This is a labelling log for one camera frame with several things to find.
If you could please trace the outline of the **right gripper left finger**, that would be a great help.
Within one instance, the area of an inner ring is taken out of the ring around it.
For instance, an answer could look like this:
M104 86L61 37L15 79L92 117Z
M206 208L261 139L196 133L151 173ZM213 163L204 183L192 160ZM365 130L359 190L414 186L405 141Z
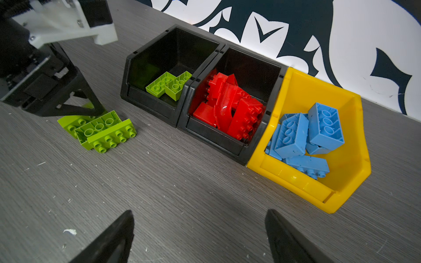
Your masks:
M70 263L126 263L134 239L134 216L126 210Z

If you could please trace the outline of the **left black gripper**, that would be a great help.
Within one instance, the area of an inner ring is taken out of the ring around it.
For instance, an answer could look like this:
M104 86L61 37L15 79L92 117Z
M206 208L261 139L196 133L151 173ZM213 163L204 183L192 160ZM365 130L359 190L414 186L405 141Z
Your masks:
M105 109L58 43L35 48L13 19L1 20L1 102L40 117L99 116Z

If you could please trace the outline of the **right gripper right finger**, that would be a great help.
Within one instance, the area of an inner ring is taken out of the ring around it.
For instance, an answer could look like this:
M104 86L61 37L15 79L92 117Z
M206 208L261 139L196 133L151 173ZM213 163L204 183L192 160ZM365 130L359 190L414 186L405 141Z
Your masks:
M276 263L333 261L274 209L269 209L266 213L265 228L272 257Z

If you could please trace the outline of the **green lego brick cluster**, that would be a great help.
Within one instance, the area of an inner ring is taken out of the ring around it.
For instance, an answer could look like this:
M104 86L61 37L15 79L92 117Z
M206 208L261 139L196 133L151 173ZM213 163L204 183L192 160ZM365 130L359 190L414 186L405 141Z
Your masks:
M130 119L121 120L115 111L104 111L101 116L65 116L58 120L86 150L105 153L137 135Z

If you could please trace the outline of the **blue lego brick large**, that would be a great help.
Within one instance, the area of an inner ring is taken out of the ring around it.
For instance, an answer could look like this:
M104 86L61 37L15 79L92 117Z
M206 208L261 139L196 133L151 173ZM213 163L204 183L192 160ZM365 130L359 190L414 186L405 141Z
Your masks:
M309 120L299 113L282 121L276 137L274 151L282 158L305 155Z

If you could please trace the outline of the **green lego brick front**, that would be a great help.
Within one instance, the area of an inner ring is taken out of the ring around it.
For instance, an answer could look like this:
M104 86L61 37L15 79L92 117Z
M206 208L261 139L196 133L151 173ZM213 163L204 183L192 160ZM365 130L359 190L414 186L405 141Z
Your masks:
M145 87L146 91L156 98L160 98L166 91L165 88L168 84L175 80L175 76L169 72L165 72L148 86Z

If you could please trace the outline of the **blue lego brick front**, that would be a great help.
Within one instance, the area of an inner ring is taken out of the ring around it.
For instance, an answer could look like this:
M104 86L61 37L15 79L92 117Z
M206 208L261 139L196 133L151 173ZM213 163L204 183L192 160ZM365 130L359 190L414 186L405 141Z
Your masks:
M339 113L336 108L315 103L308 112L309 142L334 151L344 143Z

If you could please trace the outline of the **red lego arch piece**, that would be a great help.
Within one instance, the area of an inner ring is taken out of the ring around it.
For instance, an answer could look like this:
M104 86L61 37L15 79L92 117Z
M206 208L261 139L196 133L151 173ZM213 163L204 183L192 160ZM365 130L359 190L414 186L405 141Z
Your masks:
M206 103L214 106L214 115L216 117L217 128L227 133L233 119L232 112L235 112L239 101L242 98L251 96L239 86L226 83L227 75L217 73L208 82Z

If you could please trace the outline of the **blue lego brick top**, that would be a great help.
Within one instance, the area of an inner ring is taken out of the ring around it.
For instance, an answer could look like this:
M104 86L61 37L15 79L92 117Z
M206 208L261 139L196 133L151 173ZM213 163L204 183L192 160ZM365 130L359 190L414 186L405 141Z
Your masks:
M282 161L315 180L324 178L330 172L328 163L323 158L302 155L285 158Z

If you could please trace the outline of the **red lego brick front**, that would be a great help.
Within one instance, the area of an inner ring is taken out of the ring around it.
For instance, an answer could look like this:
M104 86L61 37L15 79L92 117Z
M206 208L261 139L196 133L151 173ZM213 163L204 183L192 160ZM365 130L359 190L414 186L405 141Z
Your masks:
M242 98L237 106L227 134L237 140L251 140L262 118L264 105L255 98Z

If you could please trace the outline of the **small red lego brick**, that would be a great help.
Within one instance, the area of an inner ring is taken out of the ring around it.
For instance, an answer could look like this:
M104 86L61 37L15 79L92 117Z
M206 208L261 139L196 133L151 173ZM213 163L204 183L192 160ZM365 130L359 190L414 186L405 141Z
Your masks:
M193 116L208 125L217 128L216 117L214 115L214 106L210 106L205 102L200 103L194 111Z

